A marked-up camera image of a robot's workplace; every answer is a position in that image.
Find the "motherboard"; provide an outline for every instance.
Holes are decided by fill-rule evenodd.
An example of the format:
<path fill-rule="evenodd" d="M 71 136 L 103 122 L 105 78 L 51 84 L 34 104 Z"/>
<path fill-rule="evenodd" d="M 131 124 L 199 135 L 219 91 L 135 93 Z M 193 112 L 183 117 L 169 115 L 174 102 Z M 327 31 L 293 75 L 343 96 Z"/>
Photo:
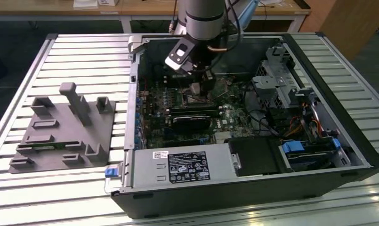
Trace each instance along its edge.
<path fill-rule="evenodd" d="M 147 148 L 221 144 L 233 137 L 254 136 L 242 103 L 243 83 L 221 75 L 202 97 L 181 80 L 173 85 L 178 87 L 157 82 L 141 93 Z"/>

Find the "gray plastic holder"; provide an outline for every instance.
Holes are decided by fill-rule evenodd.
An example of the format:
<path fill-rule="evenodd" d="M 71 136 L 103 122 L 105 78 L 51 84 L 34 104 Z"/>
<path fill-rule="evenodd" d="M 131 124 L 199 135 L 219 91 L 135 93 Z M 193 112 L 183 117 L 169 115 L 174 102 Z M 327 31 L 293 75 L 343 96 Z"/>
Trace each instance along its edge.
<path fill-rule="evenodd" d="M 115 101 L 99 97 L 97 102 L 87 102 L 70 82 L 61 85 L 59 91 L 70 103 L 54 104 L 49 97 L 37 97 L 33 102 L 35 114 L 10 162 L 10 173 L 109 163 Z"/>

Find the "wooden cabinet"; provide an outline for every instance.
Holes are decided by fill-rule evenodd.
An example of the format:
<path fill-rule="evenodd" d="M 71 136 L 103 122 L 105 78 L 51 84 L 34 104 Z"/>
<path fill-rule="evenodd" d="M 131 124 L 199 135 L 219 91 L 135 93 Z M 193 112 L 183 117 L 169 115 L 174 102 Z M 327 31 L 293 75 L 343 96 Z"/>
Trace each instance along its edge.
<path fill-rule="evenodd" d="M 379 0 L 305 0 L 311 7 L 301 32 L 323 32 L 353 60 L 379 28 Z"/>

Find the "barcode sticker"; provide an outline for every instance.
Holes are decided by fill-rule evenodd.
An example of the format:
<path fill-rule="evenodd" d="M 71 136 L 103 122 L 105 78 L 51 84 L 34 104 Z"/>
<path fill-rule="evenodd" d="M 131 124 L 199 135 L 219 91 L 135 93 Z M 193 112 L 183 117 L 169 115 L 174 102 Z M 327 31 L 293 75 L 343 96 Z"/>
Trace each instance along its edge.
<path fill-rule="evenodd" d="M 167 159 L 169 152 L 153 152 L 154 159 Z"/>

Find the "green circuit board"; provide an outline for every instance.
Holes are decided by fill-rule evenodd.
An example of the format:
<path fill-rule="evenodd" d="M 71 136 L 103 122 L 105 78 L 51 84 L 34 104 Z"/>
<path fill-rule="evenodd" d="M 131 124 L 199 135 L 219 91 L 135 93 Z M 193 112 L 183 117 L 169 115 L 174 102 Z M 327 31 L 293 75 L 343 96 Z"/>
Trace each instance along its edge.
<path fill-rule="evenodd" d="M 214 90 L 202 100 L 186 96 L 190 88 L 151 88 L 145 118 L 147 148 L 217 144 L 231 137 L 254 136 L 241 102 L 241 86 L 242 83 L 233 83 L 230 78 L 218 77 Z M 219 114 L 211 117 L 209 129 L 191 134 L 175 133 L 167 109 L 190 109 L 194 106 L 217 106 Z"/>

